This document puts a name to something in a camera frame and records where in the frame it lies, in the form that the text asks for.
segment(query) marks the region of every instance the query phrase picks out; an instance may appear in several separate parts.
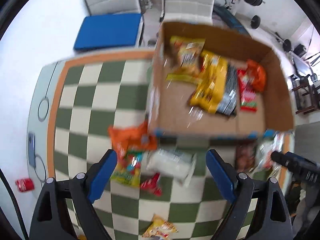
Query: cardboard box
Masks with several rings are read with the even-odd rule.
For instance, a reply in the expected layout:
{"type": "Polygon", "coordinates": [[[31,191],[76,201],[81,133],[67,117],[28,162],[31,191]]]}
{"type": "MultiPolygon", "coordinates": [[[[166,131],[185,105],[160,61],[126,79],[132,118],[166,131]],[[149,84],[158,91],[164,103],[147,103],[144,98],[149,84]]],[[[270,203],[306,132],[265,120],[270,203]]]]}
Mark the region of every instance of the cardboard box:
{"type": "Polygon", "coordinates": [[[162,23],[153,58],[153,86],[149,99],[149,129],[158,136],[200,136],[209,138],[258,137],[266,130],[293,129],[293,116],[286,80],[280,61],[268,46],[232,30],[208,25],[182,22],[162,23]],[[267,84],[257,94],[257,112],[240,111],[237,91],[237,115],[203,113],[201,118],[190,114],[188,99],[195,85],[169,82],[165,78],[172,71],[170,38],[205,38],[204,49],[230,59],[237,68],[246,67],[246,60],[259,62],[266,70],[267,84]]]}

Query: checkered tablecloth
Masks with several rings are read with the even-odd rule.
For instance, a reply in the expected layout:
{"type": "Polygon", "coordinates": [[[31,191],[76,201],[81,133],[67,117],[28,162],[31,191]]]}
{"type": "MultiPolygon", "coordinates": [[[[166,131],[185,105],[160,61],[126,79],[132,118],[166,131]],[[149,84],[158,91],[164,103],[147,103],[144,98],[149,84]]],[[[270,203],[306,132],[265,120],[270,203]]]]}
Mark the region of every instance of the checkered tablecloth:
{"type": "MultiPolygon", "coordinates": [[[[86,172],[100,160],[111,148],[109,125],[128,127],[145,120],[150,66],[148,60],[127,60],[78,65],[68,70],[55,122],[57,180],[86,172]]],[[[154,213],[178,228],[173,239],[210,239],[225,214],[226,201],[205,165],[209,141],[160,140],[160,146],[197,153],[189,187],[183,188],[174,179],[162,176],[163,195],[156,197],[111,181],[93,204],[97,215],[113,240],[141,239],[154,213]]],[[[225,161],[233,163],[233,147],[216,150],[225,161]]],[[[150,175],[144,159],[141,181],[150,175]]],[[[72,201],[67,200],[67,204],[72,223],[81,232],[72,201]]],[[[242,231],[248,228],[252,215],[248,213],[242,231]]]]}

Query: can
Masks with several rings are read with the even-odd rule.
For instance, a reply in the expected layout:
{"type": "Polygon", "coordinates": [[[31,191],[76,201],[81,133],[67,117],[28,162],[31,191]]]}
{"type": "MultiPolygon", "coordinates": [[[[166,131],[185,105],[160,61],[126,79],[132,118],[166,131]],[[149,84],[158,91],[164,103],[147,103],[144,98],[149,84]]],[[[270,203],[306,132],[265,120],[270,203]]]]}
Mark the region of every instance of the can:
{"type": "Polygon", "coordinates": [[[15,183],[16,183],[18,190],[20,192],[26,192],[26,191],[30,191],[30,190],[35,189],[35,184],[33,184],[33,181],[30,178],[17,179],[15,181],[15,183]]]}

